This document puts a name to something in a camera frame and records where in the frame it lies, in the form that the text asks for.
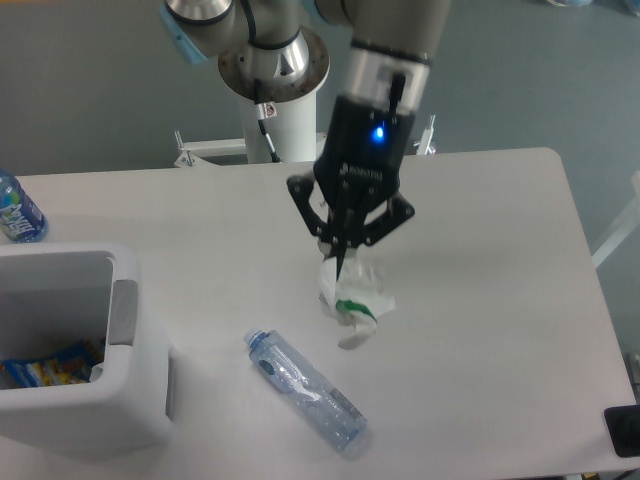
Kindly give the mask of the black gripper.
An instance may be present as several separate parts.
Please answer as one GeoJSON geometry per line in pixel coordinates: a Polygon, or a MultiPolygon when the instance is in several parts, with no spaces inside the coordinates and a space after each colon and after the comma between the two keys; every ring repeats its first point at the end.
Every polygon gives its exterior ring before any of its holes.
{"type": "Polygon", "coordinates": [[[413,205],[396,193],[400,186],[399,169],[415,119],[412,111],[390,112],[340,95],[313,172],[292,175],[286,180],[288,192],[309,233],[318,239],[320,249],[335,250],[336,280],[348,253],[354,253],[362,244],[375,245],[415,215],[413,205]],[[342,222],[339,239],[312,206],[316,182],[329,218],[353,209],[370,187],[375,189],[374,205],[386,201],[385,211],[367,223],[373,195],[366,194],[350,218],[342,222]]]}

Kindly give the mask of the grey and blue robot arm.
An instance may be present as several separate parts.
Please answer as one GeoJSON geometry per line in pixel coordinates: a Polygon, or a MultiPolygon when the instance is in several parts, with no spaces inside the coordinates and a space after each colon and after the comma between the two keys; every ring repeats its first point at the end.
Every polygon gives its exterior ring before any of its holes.
{"type": "Polygon", "coordinates": [[[351,32],[349,64],[326,140],[288,191],[323,255],[342,264],[414,215],[400,168],[450,5],[446,1],[164,1],[159,14],[182,56],[215,59],[253,106],[308,95],[329,56],[305,14],[351,32]]]}

